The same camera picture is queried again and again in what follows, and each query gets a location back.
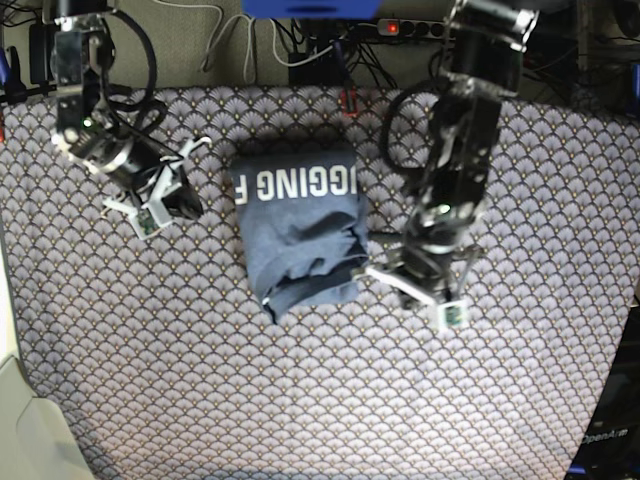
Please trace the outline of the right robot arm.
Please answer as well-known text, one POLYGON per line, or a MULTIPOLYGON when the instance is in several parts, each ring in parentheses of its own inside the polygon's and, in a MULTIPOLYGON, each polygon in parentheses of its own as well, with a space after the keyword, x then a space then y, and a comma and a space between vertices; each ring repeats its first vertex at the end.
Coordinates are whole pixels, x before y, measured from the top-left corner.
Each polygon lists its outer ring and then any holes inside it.
POLYGON ((197 220, 201 201, 188 180, 185 162, 207 138, 186 141, 179 150, 152 137, 168 114, 157 99, 157 59, 150 38, 128 14, 105 1, 59 1, 55 6, 51 69, 57 83, 54 146, 94 175, 109 177, 119 195, 104 200, 123 214, 141 238, 177 219, 197 220), (148 78, 134 103, 119 101, 111 83, 115 44, 107 16, 121 20, 140 40, 148 78))

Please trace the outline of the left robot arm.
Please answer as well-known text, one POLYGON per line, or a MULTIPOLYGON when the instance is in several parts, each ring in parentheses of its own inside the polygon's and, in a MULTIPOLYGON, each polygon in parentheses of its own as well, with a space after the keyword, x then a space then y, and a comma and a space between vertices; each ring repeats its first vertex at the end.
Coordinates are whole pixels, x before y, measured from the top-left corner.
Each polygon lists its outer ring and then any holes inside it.
POLYGON ((486 210, 490 154, 499 139, 502 103, 517 94, 528 40, 540 8, 534 1, 456 1, 444 21, 443 60, 435 80, 401 92, 385 114, 379 150, 386 165, 406 180, 413 209, 385 264, 355 271, 393 287, 405 309, 448 307, 462 299, 467 268, 481 254, 463 247, 467 231, 486 210), (401 104, 432 86, 441 89, 429 111, 431 147, 422 167, 390 156, 391 126, 401 104))

